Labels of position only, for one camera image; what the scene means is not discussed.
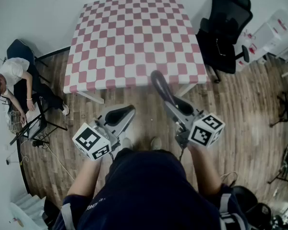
checkerboard pattern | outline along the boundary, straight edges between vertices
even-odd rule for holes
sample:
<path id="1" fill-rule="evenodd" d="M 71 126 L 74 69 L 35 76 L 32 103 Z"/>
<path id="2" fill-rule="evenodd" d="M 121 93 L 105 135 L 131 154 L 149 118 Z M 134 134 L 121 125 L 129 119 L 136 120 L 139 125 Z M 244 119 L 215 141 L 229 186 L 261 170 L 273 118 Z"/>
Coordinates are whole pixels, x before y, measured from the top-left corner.
<path id="1" fill-rule="evenodd" d="M 180 0 L 102 0 L 84 5 L 72 39 L 64 92 L 205 83 L 208 76 Z"/>

person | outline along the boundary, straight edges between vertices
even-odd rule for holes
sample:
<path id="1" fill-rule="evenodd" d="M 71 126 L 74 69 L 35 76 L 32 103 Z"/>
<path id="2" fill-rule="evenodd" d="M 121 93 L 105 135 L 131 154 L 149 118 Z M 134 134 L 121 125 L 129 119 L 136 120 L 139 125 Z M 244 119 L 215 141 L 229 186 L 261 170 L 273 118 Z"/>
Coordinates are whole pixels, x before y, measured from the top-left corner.
<path id="1" fill-rule="evenodd" d="M 14 86 L 14 95 L 8 89 Z M 27 110 L 35 109 L 34 102 L 39 96 L 49 105 L 60 109 L 64 115 L 69 113 L 68 106 L 55 95 L 51 88 L 41 83 L 35 65 L 23 58 L 10 58 L 0 67 L 0 96 L 9 98 L 21 113 L 21 123 L 25 124 Z"/>
<path id="2" fill-rule="evenodd" d="M 87 159 L 64 198 L 55 230 L 247 229 L 232 189 L 222 184 L 205 147 L 189 146 L 198 191 L 188 183 L 178 159 L 154 138 L 151 151 L 133 151 L 123 140 L 92 199 L 100 160 Z"/>

